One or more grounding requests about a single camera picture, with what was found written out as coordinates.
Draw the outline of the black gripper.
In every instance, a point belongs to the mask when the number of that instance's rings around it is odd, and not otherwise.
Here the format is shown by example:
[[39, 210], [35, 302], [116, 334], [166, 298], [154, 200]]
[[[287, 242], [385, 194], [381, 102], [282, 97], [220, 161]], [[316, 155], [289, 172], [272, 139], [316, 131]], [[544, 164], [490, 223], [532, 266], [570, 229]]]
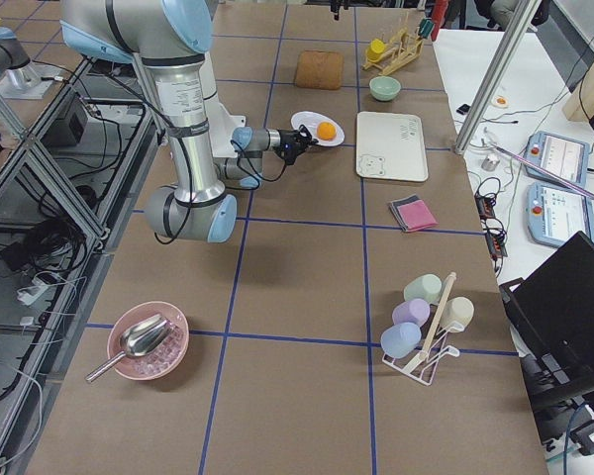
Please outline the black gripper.
[[[347, 0], [331, 0], [330, 8], [334, 19], [338, 20], [341, 10], [347, 8]], [[308, 145], [319, 143], [305, 125], [300, 125], [298, 130], [278, 130], [278, 132], [280, 142], [275, 148], [275, 154], [286, 165], [293, 165], [296, 158], [308, 149]]]

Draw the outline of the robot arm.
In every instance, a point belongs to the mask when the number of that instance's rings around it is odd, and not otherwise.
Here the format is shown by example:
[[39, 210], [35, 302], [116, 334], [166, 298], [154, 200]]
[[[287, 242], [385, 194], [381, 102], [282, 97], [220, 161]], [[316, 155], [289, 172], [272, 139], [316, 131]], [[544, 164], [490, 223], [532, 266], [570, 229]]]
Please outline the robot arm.
[[220, 103], [204, 1], [64, 1], [60, 23], [65, 43], [81, 54], [147, 72], [142, 89], [155, 96], [145, 103], [164, 123], [177, 176], [153, 192], [146, 207], [150, 227], [165, 242], [228, 240], [237, 200], [227, 181], [255, 188], [264, 179], [264, 152], [291, 165], [316, 143], [304, 126], [248, 127]]

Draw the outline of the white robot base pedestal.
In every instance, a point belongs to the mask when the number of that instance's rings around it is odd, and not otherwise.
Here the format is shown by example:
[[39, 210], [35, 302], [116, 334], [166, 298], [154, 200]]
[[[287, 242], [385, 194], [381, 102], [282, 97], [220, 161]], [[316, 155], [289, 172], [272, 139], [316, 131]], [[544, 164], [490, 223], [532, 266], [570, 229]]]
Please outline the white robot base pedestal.
[[236, 152], [231, 145], [233, 131], [244, 127], [247, 118], [243, 115], [232, 115], [222, 104], [215, 80], [212, 56], [209, 52], [205, 54], [199, 74], [213, 157], [215, 159], [235, 157]]

